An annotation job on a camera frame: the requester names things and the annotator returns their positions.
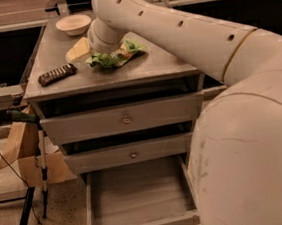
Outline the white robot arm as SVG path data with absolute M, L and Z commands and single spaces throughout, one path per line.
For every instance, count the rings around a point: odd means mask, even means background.
M 282 225 L 282 36 L 150 0 L 91 5 L 94 51 L 131 31 L 226 85 L 191 140 L 201 224 Z

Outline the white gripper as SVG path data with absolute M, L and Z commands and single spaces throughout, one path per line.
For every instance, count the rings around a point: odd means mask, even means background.
M 91 48 L 96 53 L 105 54 L 112 53 L 118 49 L 116 51 L 117 56 L 120 58 L 126 58 L 128 56 L 126 45 L 121 45 L 121 40 L 126 33 L 126 31 L 114 29 L 108 26 L 99 18 L 95 19 L 91 22 L 87 32 L 87 38 L 80 38 L 80 40 L 77 41 L 66 53 L 66 61 L 68 63 L 72 63 L 81 59 L 81 57 L 90 53 Z

